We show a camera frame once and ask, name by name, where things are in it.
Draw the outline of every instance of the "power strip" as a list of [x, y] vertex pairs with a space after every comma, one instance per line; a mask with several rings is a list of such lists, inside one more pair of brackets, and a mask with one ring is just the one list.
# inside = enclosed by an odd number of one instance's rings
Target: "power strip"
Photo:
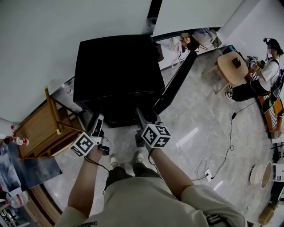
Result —
[[206, 177], [206, 179], [208, 180], [208, 182], [210, 182], [210, 181], [212, 181], [212, 174], [211, 174], [211, 172], [210, 172], [210, 169], [207, 169], [206, 171], [205, 171], [205, 176], [208, 174], [208, 176]]

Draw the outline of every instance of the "floor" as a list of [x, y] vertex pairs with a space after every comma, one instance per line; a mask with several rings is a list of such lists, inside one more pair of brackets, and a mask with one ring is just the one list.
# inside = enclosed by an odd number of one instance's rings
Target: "floor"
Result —
[[[164, 151], [191, 179], [204, 176], [207, 161], [211, 173], [217, 171], [230, 146], [232, 114], [254, 102], [252, 99], [231, 103], [225, 98], [224, 92], [219, 95], [214, 92], [225, 84], [225, 80], [217, 71], [201, 75], [205, 69], [214, 65], [220, 55], [221, 51], [216, 50], [198, 56], [173, 103], [160, 115], [173, 135]], [[176, 70], [177, 68], [171, 68], [162, 72], [165, 84]], [[195, 183], [207, 184], [214, 188], [223, 181], [217, 192], [239, 208], [248, 221], [256, 222], [269, 201], [272, 183], [264, 190], [259, 184], [251, 185], [248, 181], [250, 169], [257, 163], [266, 164], [272, 159], [272, 144], [265, 132], [256, 103], [238, 113], [232, 124], [234, 150], [228, 151], [223, 167], [211, 182], [202, 179]], [[114, 153], [120, 162], [126, 164], [129, 173], [131, 169], [128, 163], [137, 150], [135, 130], [136, 126], [104, 130], [105, 135], [113, 142]], [[83, 160], [71, 150], [57, 155], [56, 160], [63, 174], [45, 182], [44, 185], [63, 210]], [[103, 157], [101, 163], [110, 168], [107, 157]], [[106, 178], [107, 171], [99, 168], [91, 214], [99, 213], [103, 209]]]

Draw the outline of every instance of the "shoe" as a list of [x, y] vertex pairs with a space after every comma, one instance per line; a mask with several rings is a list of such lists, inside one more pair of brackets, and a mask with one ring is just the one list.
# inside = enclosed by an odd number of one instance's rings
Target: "shoe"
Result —
[[226, 96], [226, 98], [228, 99], [228, 100], [230, 100], [231, 102], [235, 102], [235, 100], [233, 100], [233, 94], [232, 93], [230, 93], [230, 92], [226, 92], [226, 94], [225, 94], [225, 96]]
[[141, 151], [136, 151], [133, 156], [133, 163], [142, 163], [144, 164], [144, 156]]
[[117, 159], [116, 159], [116, 156], [114, 154], [110, 156], [110, 165], [111, 165], [112, 169], [120, 166]]
[[230, 92], [233, 92], [233, 87], [232, 86], [228, 86], [228, 89], [230, 90]]

